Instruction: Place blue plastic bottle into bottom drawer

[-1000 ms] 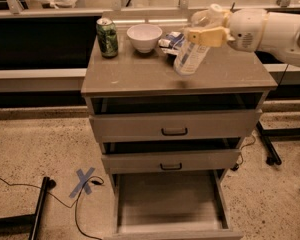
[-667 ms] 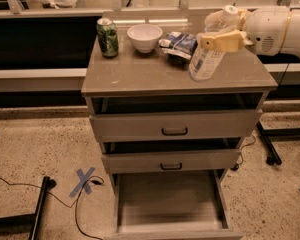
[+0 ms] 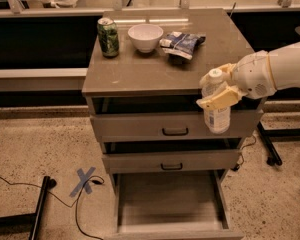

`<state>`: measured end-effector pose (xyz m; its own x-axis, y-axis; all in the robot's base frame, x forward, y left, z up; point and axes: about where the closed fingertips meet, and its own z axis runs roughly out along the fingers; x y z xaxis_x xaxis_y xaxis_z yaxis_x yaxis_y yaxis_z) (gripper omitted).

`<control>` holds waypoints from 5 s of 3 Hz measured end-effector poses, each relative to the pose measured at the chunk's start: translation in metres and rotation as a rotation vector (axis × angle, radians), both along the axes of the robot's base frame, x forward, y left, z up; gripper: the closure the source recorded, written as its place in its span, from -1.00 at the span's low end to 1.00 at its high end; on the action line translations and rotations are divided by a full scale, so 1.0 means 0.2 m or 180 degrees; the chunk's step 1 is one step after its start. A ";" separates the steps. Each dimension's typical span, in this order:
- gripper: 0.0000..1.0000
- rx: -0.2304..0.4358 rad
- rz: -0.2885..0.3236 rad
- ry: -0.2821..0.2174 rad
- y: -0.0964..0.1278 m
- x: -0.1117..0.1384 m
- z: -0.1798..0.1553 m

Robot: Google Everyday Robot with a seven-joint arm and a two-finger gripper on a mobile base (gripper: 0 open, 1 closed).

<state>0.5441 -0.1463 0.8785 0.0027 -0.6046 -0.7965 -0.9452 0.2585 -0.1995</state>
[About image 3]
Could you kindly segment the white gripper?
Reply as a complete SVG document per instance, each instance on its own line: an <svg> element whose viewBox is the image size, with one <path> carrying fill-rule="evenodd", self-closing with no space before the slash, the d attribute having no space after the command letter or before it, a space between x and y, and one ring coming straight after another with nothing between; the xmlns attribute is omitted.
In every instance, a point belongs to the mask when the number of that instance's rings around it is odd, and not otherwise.
<svg viewBox="0 0 300 240"><path fill-rule="evenodd" d="M247 55L236 66L227 63L211 69L200 79L199 86L204 87L208 83L231 83L232 80L238 87L220 86L212 95L198 99L197 105L205 110L218 110L237 104L243 96L260 99L277 91L266 51Z"/></svg>

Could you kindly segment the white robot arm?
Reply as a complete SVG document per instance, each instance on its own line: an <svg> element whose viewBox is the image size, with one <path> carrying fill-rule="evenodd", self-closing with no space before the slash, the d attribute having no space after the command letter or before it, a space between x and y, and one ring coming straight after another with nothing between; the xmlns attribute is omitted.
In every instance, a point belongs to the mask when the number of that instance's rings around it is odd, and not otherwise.
<svg viewBox="0 0 300 240"><path fill-rule="evenodd" d="M259 99L278 90L300 88L300 42L270 52L252 53L219 69L221 86L197 101L203 109L222 109L237 104L243 97Z"/></svg>

